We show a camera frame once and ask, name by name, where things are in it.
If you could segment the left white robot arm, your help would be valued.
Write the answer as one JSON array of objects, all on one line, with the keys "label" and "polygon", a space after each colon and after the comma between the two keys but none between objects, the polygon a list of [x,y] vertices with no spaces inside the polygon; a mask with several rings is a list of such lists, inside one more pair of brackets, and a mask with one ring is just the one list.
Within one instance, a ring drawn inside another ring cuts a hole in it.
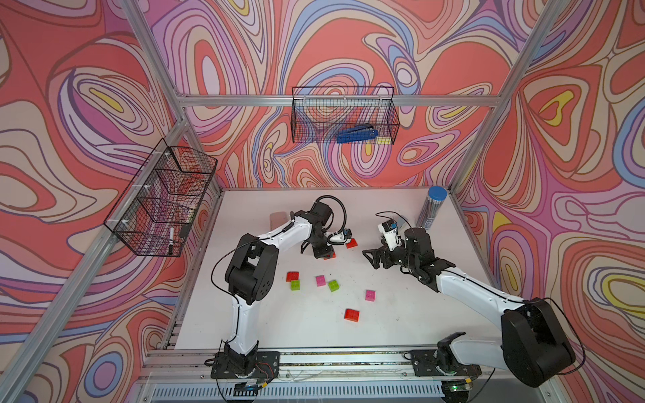
[{"label": "left white robot arm", "polygon": [[316,259],[334,256],[327,225],[332,223],[332,208],[317,199],[307,211],[292,213],[287,223],[255,236],[247,233],[230,252],[224,279],[232,297],[232,336],[223,343],[211,361],[213,379],[252,376],[258,364],[260,303],[275,281],[279,253],[299,245],[312,248]]}]

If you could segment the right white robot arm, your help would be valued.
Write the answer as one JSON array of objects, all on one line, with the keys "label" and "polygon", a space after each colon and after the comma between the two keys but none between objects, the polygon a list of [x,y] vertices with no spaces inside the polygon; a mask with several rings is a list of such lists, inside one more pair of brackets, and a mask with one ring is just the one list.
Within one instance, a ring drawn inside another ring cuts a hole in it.
[{"label": "right white robot arm", "polygon": [[467,275],[435,255],[426,230],[408,228],[399,234],[395,228],[384,229],[381,247],[363,250],[362,255],[376,270],[398,266],[497,328],[497,336],[488,339],[472,339],[464,331],[441,339],[432,357],[439,373],[450,376],[467,366],[487,366],[509,371],[522,384],[536,388],[574,364],[574,349],[549,302],[515,297]]}]

